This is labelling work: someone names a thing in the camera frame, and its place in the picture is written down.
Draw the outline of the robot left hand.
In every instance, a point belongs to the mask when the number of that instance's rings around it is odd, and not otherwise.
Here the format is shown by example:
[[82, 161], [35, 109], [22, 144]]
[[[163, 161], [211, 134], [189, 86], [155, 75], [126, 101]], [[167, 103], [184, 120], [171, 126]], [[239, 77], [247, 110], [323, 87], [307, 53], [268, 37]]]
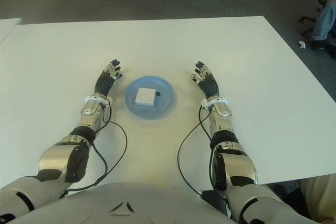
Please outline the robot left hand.
[[99, 94], [107, 97], [114, 82], [121, 76], [122, 73], [121, 73], [120, 61], [114, 59], [111, 62], [109, 62], [101, 72], [94, 87], [95, 88], [94, 94]]

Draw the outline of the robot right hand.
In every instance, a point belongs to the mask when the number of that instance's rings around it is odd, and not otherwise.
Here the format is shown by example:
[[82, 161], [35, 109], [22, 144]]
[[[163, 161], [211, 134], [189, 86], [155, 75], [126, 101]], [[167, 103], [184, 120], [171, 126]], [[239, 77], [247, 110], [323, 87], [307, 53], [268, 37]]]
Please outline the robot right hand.
[[209, 68], [201, 61], [195, 64], [191, 79], [203, 91], [206, 98], [219, 96], [219, 88], [216, 79]]

